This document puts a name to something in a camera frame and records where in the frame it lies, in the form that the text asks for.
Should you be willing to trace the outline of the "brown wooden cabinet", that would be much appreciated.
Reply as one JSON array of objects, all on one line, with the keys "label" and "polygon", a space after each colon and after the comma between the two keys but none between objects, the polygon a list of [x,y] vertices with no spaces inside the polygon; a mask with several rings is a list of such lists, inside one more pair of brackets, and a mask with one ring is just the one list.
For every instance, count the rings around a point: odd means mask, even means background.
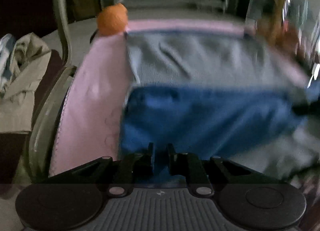
[{"label": "brown wooden cabinet", "polygon": [[101,11],[100,0],[66,0],[68,23],[94,18]]}]

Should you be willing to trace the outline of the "folded clothes pile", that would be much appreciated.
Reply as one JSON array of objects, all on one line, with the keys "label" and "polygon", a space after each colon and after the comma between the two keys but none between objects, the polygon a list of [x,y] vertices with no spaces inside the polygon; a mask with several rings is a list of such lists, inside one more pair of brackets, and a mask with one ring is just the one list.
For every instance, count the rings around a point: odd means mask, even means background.
[{"label": "folded clothes pile", "polygon": [[52,51],[33,33],[1,38],[1,133],[31,130],[35,92]]}]

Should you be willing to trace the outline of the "pink dog print blanket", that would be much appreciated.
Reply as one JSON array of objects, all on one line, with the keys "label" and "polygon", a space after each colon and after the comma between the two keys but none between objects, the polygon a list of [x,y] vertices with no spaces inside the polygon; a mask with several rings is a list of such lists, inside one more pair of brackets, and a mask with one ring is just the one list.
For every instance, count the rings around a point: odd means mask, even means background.
[{"label": "pink dog print blanket", "polygon": [[113,36],[98,36],[66,95],[53,148],[50,174],[72,169],[101,156],[120,153],[120,131],[134,82],[127,57],[129,33],[193,31],[245,36],[244,27],[214,20],[135,20]]}]

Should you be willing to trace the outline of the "bumpy orange citrus fruit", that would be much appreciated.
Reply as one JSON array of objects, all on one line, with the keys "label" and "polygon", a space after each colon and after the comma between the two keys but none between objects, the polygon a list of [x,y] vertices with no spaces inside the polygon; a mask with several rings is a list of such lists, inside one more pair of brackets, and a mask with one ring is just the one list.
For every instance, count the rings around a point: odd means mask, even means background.
[{"label": "bumpy orange citrus fruit", "polygon": [[97,16],[98,31],[103,36],[123,33],[128,20],[127,9],[121,3],[105,7]]}]

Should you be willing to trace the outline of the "grey blue waffle sweater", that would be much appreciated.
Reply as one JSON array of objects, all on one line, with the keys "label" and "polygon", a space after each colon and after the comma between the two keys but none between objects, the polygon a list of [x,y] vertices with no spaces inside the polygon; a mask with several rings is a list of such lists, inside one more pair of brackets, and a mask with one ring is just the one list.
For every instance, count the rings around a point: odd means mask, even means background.
[{"label": "grey blue waffle sweater", "polygon": [[319,176],[319,85],[249,36],[129,33],[120,153],[172,144],[282,180]]}]

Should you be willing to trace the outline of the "orange juice bottle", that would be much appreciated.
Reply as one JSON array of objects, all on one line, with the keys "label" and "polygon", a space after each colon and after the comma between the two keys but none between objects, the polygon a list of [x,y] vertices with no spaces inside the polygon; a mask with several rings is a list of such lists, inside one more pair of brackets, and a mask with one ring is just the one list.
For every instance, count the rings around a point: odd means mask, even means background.
[{"label": "orange juice bottle", "polygon": [[288,53],[295,53],[298,47],[296,28],[287,18],[283,21],[285,0],[273,0],[272,11],[264,13],[257,21],[256,32],[271,47]]}]

